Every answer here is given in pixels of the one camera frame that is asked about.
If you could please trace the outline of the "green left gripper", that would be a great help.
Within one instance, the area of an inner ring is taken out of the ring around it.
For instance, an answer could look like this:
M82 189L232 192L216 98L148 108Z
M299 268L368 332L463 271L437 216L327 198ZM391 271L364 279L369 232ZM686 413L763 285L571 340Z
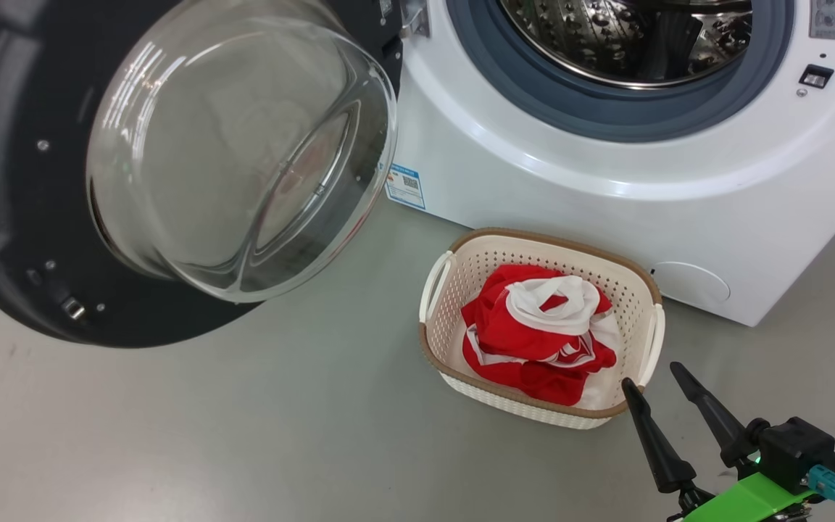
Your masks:
M749 456L757 449L745 435L745 426L682 363L673 361L670 372L686 399L702 414L720 448L723 465L755 468ZM722 494L706 494L694 485L697 474L693 467L680 458L655 423L641 389L632 379L624 378L622 390L658 492L679 492L681 512L670 521L763 521L792 505L808 503L816 495L808 486L807 473L799 470L759 470Z

